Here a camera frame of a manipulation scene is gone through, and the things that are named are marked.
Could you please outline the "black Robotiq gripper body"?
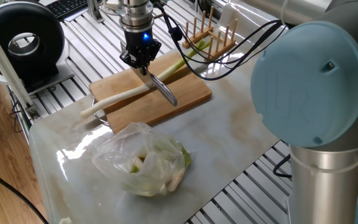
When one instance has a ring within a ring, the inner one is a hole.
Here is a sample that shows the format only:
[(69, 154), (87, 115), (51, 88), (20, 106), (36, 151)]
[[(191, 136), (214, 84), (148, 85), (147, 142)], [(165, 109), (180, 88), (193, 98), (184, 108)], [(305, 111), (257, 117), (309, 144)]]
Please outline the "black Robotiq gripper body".
[(126, 49), (132, 54), (141, 54), (146, 41), (153, 39), (152, 29), (149, 28), (142, 32), (125, 31)]

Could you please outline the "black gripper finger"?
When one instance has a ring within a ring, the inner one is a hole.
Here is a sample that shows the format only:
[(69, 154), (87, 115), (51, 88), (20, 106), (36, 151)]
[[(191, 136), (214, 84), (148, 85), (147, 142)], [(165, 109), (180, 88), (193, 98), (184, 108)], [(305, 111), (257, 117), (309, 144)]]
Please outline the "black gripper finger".
[(119, 57), (124, 63), (128, 64), (128, 66), (130, 66), (136, 74), (145, 74), (145, 63), (139, 55), (132, 54), (129, 50), (125, 49)]
[(156, 39), (150, 39), (145, 42), (141, 54), (141, 73), (143, 75), (147, 73), (146, 70), (150, 62), (156, 58), (161, 46), (162, 44)]

